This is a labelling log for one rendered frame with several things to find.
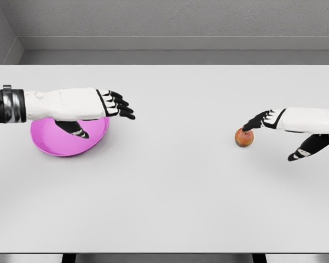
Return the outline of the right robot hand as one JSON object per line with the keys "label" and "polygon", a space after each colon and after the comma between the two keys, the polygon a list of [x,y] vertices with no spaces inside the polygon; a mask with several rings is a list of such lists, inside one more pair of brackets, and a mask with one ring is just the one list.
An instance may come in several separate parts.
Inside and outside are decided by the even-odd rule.
{"label": "right robot hand", "polygon": [[329,145],[329,110],[321,108],[288,107],[267,110],[250,119],[243,131],[259,128],[284,130],[290,133],[308,133],[308,137],[288,156],[297,161],[312,156]]}

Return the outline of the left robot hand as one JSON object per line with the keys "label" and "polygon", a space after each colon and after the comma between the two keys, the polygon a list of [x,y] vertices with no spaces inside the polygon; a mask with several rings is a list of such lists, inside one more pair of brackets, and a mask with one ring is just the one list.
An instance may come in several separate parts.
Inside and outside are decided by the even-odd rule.
{"label": "left robot hand", "polygon": [[88,139],[89,134],[78,123],[104,117],[120,116],[134,120],[134,111],[123,97],[111,90],[76,88],[59,91],[59,100],[53,105],[51,117],[63,131]]}

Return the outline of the pink plate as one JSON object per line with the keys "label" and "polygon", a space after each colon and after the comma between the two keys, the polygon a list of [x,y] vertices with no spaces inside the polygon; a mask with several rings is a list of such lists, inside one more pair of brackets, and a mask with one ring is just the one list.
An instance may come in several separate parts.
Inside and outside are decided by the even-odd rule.
{"label": "pink plate", "polygon": [[41,151],[53,156],[79,155],[93,148],[103,138],[109,118],[77,122],[89,134],[88,139],[71,135],[59,128],[52,118],[44,118],[31,123],[32,141]]}

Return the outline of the red yellow apple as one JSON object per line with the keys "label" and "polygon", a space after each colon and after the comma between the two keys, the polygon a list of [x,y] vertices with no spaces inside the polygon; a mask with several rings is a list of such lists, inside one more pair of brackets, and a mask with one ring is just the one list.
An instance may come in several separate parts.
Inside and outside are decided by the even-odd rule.
{"label": "red yellow apple", "polygon": [[235,132],[234,140],[239,147],[248,147],[253,143],[254,140],[253,131],[243,131],[243,129],[240,128]]}

